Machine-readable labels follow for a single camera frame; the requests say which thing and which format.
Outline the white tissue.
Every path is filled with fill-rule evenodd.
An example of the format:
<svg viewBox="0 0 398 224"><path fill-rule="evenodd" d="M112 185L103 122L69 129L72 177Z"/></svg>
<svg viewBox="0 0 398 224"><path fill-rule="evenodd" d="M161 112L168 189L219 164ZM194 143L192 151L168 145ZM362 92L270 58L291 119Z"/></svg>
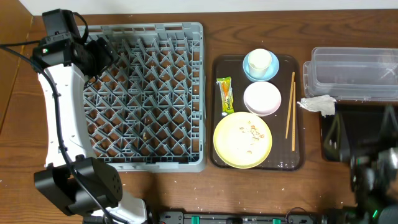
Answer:
<svg viewBox="0 0 398 224"><path fill-rule="evenodd" d="M335 114L335 103L336 100L330 95L302 98L297 102L301 108L310 112L321 112L324 117Z"/></svg>

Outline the yellow green snack wrapper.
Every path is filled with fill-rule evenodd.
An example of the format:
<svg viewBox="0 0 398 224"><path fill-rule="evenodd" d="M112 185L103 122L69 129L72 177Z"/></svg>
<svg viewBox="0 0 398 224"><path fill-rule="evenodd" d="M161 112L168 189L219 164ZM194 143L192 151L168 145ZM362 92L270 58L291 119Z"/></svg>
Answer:
<svg viewBox="0 0 398 224"><path fill-rule="evenodd" d="M231 77L217 78L216 83L219 85L221 93L221 107L223 116L234 113L233 108L233 89L231 86Z"/></svg>

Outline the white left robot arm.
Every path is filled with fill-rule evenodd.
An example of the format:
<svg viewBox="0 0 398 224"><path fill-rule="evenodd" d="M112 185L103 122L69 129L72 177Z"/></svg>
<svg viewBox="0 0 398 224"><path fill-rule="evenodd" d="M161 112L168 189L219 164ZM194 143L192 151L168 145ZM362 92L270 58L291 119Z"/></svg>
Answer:
<svg viewBox="0 0 398 224"><path fill-rule="evenodd" d="M103 38L80 32L77 12L43 13L47 36L32 53L47 114L45 169L34 174L36 189L62 213L85 223L145 223L145 202L123 189L118 171L96 157L88 135L83 91L118 55Z"/></svg>

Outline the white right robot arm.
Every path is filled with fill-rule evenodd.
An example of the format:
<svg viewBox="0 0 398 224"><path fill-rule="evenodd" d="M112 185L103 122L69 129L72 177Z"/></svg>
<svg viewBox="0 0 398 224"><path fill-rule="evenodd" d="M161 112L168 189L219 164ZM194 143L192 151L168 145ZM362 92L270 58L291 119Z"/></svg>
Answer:
<svg viewBox="0 0 398 224"><path fill-rule="evenodd" d="M397 109L341 105L322 119L326 160L349 167L353 207L329 208L320 223L397 223Z"/></svg>

